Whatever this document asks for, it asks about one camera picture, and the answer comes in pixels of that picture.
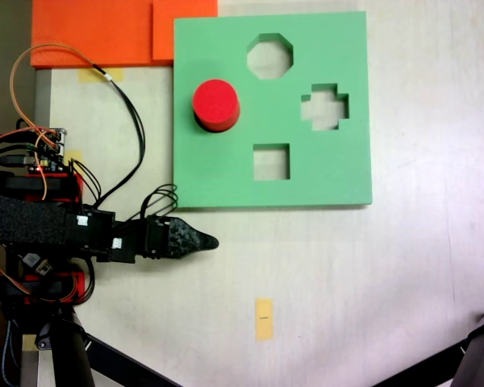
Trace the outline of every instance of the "cross-shaped hole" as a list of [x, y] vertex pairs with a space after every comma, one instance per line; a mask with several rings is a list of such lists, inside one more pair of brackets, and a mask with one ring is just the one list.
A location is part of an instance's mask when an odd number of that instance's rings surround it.
[[338, 94], [337, 85], [312, 85], [312, 94], [301, 96], [301, 119], [312, 121], [314, 131], [339, 129], [348, 118], [348, 95]]

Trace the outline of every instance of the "octagonal hole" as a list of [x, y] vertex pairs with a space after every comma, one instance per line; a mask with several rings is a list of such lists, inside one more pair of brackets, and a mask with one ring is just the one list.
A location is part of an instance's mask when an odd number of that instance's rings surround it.
[[293, 63], [292, 44], [281, 34], [259, 34], [248, 47], [248, 68], [260, 79], [283, 77]]

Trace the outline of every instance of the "orange foam block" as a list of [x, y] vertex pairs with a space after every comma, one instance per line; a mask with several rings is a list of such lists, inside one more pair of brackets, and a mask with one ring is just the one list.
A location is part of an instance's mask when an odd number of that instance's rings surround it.
[[[217, 16], [217, 0], [33, 0], [32, 45], [73, 46], [101, 66], [173, 63], [173, 21]], [[31, 54], [38, 69], [88, 67], [59, 48]]]
[[174, 20], [216, 17], [217, 0], [154, 0], [152, 62], [170, 66], [174, 59]]
[[[150, 65], [152, 0], [33, 0], [32, 45], [73, 46], [102, 66]], [[89, 66], [57, 48], [31, 55], [36, 68]]]

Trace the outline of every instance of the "wire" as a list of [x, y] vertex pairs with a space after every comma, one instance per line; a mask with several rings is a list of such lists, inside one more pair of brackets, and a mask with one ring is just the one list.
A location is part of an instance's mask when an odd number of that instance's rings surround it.
[[19, 282], [15, 281], [13, 278], [9, 277], [3, 270], [0, 269], [0, 274], [2, 274], [5, 278], [9, 280], [9, 282], [14, 285], [20, 292], [26, 295], [31, 295], [31, 292], [25, 288], [22, 284]]
[[[159, 212], [166, 210], [167, 208], [170, 208], [170, 211], [166, 212], [165, 215], [170, 214], [172, 211], [174, 211], [177, 208], [177, 201], [179, 199], [179, 197], [177, 196], [177, 194], [175, 192], [176, 189], [177, 189], [177, 186], [175, 184], [163, 184], [163, 185], [160, 185], [158, 188], [156, 188], [142, 202], [142, 206], [140, 207], [140, 212], [139, 212], [140, 219], [145, 218], [145, 212], [147, 211], [147, 209], [150, 206], [158, 203], [160, 200], [163, 200], [164, 198], [169, 198], [170, 201], [171, 201], [170, 204], [168, 204], [167, 206], [163, 207], [162, 209], [156, 211], [154, 214], [158, 214]], [[154, 195], [161, 195], [161, 198], [159, 198], [159, 199], [155, 200], [154, 202], [152, 202], [151, 204], [149, 204], [152, 196], [154, 196]]]
[[131, 118], [133, 120], [133, 123], [135, 124], [135, 129], [136, 129], [136, 134], [138, 136], [138, 141], [139, 141], [139, 146], [140, 146], [140, 154], [139, 154], [139, 159], [138, 163], [134, 167], [130, 173], [128, 173], [124, 179], [122, 179], [117, 185], [115, 185], [112, 189], [107, 191], [104, 196], [100, 195], [100, 197], [96, 200], [94, 204], [94, 208], [98, 208], [104, 201], [111, 196], [117, 189], [122, 187], [124, 184], [126, 184], [131, 177], [136, 173], [138, 168], [142, 165], [142, 162], [144, 160], [145, 156], [145, 130], [144, 130], [144, 125], [141, 121], [140, 115], [138, 114], [138, 111], [136, 108], [133, 106], [131, 100], [129, 97], [120, 89], [116, 83], [111, 79], [111, 76], [107, 74], [102, 68], [100, 68], [98, 65], [96, 65], [90, 58], [88, 58], [86, 55], [84, 55], [81, 51], [77, 50], [76, 48], [69, 46], [67, 44], [60, 44], [60, 43], [45, 43], [45, 44], [37, 44], [36, 46], [32, 46], [22, 52], [16, 62], [13, 65], [12, 70], [10, 71], [10, 78], [9, 78], [9, 91], [10, 91], [10, 98], [13, 102], [13, 105], [15, 106], [16, 111], [18, 112], [19, 116], [26, 122], [26, 124], [29, 127], [37, 127], [34, 121], [29, 119], [27, 115], [21, 110], [19, 107], [18, 101], [16, 99], [15, 95], [15, 75], [16, 71], [18, 69], [19, 64], [23, 60], [23, 58], [31, 51], [34, 51], [38, 48], [43, 48], [43, 47], [52, 47], [52, 48], [63, 48], [65, 50], [69, 50], [75, 54], [77, 54], [79, 57], [81, 57], [83, 60], [88, 62], [94, 69], [99, 71], [116, 89], [116, 91], [119, 93], [120, 97], [122, 98], [123, 102], [126, 105], [127, 110], [129, 111], [129, 114], [131, 115]]
[[84, 59], [86, 62], [90, 63], [90, 65], [93, 66], [94, 62], [90, 60], [86, 55], [84, 55], [82, 52], [77, 50], [76, 48], [66, 45], [66, 44], [61, 44], [61, 43], [43, 43], [43, 44], [37, 44], [36, 46], [32, 46], [22, 52], [18, 59], [16, 60], [15, 64], [13, 64], [13, 68], [10, 71], [10, 77], [9, 77], [9, 91], [10, 91], [10, 99], [13, 102], [13, 105], [15, 106], [16, 111], [18, 112], [19, 116], [27, 123], [29, 127], [35, 127], [36, 125], [34, 124], [34, 121], [29, 119], [25, 113], [20, 109], [18, 101], [16, 100], [16, 95], [15, 95], [15, 76], [16, 76], [16, 70], [18, 69], [19, 64], [23, 60], [23, 58], [31, 51], [34, 51], [38, 48], [42, 47], [58, 47], [58, 48], [64, 48], [66, 50], [69, 50], [71, 52], [76, 53], [78, 56], [80, 56], [82, 59]]
[[23, 150], [32, 150], [32, 146], [29, 145], [22, 145], [22, 144], [17, 144], [17, 145], [9, 145], [8, 147], [4, 147], [0, 149], [0, 155], [9, 152], [9, 151], [17, 151], [19, 149]]
[[9, 351], [10, 351], [10, 357], [13, 358], [13, 363], [15, 363], [16, 368], [19, 368], [19, 364], [15, 356], [15, 349], [13, 348], [13, 331], [14, 331], [13, 329], [10, 330]]
[[111, 77], [106, 74], [106, 72], [98, 67], [97, 65], [94, 64], [94, 68], [97, 69], [112, 85], [115, 87], [117, 92], [120, 94], [120, 97], [122, 98], [123, 102], [126, 105], [127, 110], [129, 111], [129, 114], [131, 115], [132, 121], [135, 124], [135, 129], [136, 129], [136, 134], [138, 136], [138, 143], [140, 147], [140, 154], [138, 158], [138, 162], [136, 163], [135, 167], [133, 168], [130, 173], [128, 173], [124, 179], [122, 179], [117, 185], [115, 185], [112, 189], [107, 191], [104, 196], [99, 198], [93, 207], [96, 209], [98, 208], [101, 204], [104, 203], [104, 201], [112, 195], [117, 189], [122, 187], [124, 184], [126, 184], [131, 177], [136, 173], [138, 168], [142, 165], [142, 162], [144, 161], [144, 156], [145, 156], [145, 129], [144, 129], [144, 124], [142, 123], [142, 120], [140, 118], [140, 115], [138, 114], [138, 111], [136, 108], [133, 106], [131, 100], [129, 97], [120, 89], [114, 81], [111, 80]]
[[7, 355], [7, 346], [9, 344], [10, 339], [10, 321], [7, 322], [7, 333], [6, 333], [6, 342], [3, 344], [3, 352], [2, 352], [2, 378], [3, 381], [9, 387], [19, 387], [17, 385], [13, 385], [8, 379], [6, 375], [6, 355]]
[[97, 190], [97, 195], [100, 198], [102, 196], [102, 187], [100, 185], [100, 182], [98, 181], [98, 178], [86, 167], [81, 161], [72, 159], [72, 161], [82, 169], [82, 172], [91, 180], [93, 183], [95, 189]]
[[20, 133], [22, 131], [34, 131], [34, 127], [24, 127], [22, 129], [18, 129], [16, 131], [10, 131], [9, 133], [6, 133], [5, 135], [0, 135], [0, 139], [3, 139], [4, 137], [7, 137], [8, 135], [15, 135], [16, 133]]
[[[38, 137], [38, 139], [35, 141], [34, 146], [36, 148], [38, 147], [38, 143], [41, 140], [41, 136], [42, 135], [40, 135]], [[34, 157], [35, 157], [35, 164], [37, 165], [38, 169], [40, 170], [41, 178], [43, 179], [43, 197], [41, 198], [41, 201], [43, 201], [47, 197], [47, 179], [45, 178], [45, 173], [43, 172], [43, 167], [40, 164], [40, 158], [38, 157], [38, 152], [34, 153]]]
[[94, 264], [90, 258], [84, 258], [86, 265], [88, 266], [88, 271], [90, 272], [90, 283], [88, 284], [88, 288], [86, 289], [85, 293], [77, 299], [72, 305], [81, 305], [88, 301], [92, 294], [95, 291], [95, 271], [94, 271]]

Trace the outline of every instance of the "square hole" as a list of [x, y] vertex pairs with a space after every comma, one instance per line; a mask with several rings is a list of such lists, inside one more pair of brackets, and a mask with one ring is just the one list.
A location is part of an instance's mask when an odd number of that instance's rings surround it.
[[289, 144], [255, 144], [252, 147], [256, 181], [289, 180]]

